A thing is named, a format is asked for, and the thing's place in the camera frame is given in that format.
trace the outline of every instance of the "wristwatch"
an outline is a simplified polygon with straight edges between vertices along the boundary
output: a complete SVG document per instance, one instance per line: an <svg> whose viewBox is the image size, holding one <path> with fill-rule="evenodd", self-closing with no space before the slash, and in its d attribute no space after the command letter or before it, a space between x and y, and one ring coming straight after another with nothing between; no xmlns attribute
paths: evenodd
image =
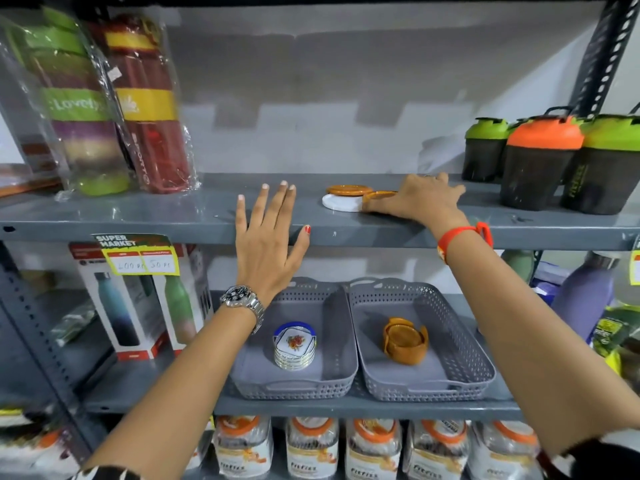
<svg viewBox="0 0 640 480"><path fill-rule="evenodd" d="M264 319L264 306L260 303L258 296L249 288L249 286L236 285L231 286L224 295L220 297L220 303L222 305L236 308L238 306L244 306L249 308L255 314L255 327L251 334L253 335L258 331L262 320Z"/></svg>

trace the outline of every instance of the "watch face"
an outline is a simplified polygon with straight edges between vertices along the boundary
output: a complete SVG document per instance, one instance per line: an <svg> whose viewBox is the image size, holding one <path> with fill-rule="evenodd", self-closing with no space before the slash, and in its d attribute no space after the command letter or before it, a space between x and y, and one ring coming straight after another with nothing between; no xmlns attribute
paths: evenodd
<svg viewBox="0 0 640 480"><path fill-rule="evenodd" d="M232 303L236 303L238 301L242 301L245 298L249 298L251 291L246 286L234 286L229 289L224 296L225 301L231 301Z"/></svg>

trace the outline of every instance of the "red wristband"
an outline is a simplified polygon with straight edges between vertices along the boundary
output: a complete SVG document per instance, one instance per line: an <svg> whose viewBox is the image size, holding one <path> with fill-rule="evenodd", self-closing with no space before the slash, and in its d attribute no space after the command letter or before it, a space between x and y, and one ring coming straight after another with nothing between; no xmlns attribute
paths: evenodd
<svg viewBox="0 0 640 480"><path fill-rule="evenodd" d="M466 230L472 230L477 232L478 234L480 234L480 236L482 236L484 241L493 248L493 236L491 235L491 229L489 229L489 224L486 224L484 222L478 222L476 227L473 227L473 226L456 227L454 229L446 231L438 241L438 256L440 256L440 258L445 262L445 264L447 263L447 248L449 247L449 244L451 243L451 241L453 241L453 238L455 236L457 236L458 234Z"/></svg>

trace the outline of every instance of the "plastic tray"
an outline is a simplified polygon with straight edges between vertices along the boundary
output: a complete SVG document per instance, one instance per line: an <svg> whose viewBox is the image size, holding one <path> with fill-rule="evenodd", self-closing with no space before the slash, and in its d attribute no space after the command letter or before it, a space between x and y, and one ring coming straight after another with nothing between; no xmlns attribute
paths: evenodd
<svg viewBox="0 0 640 480"><path fill-rule="evenodd" d="M395 278L352 283L349 303L365 383L376 399L470 401L495 378L489 357L434 286ZM427 327L429 347L420 364L402 365L384 354L382 330L389 317Z"/></svg>
<svg viewBox="0 0 640 480"><path fill-rule="evenodd" d="M316 331L314 361L284 371L273 360L273 332L286 322L306 322ZM247 399L329 399L349 391L358 352L344 287L293 278L268 307L262 326L249 337L229 376Z"/></svg>

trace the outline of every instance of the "patterned sleeve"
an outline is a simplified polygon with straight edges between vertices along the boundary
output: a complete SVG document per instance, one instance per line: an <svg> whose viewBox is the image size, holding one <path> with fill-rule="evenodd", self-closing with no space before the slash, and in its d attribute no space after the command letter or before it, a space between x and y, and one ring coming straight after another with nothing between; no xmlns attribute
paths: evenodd
<svg viewBox="0 0 640 480"><path fill-rule="evenodd" d="M85 470L68 480L143 480L142 477L126 468L121 467L96 467Z"/></svg>
<svg viewBox="0 0 640 480"><path fill-rule="evenodd" d="M640 478L640 430L624 429L574 446L542 468L552 480Z"/></svg>

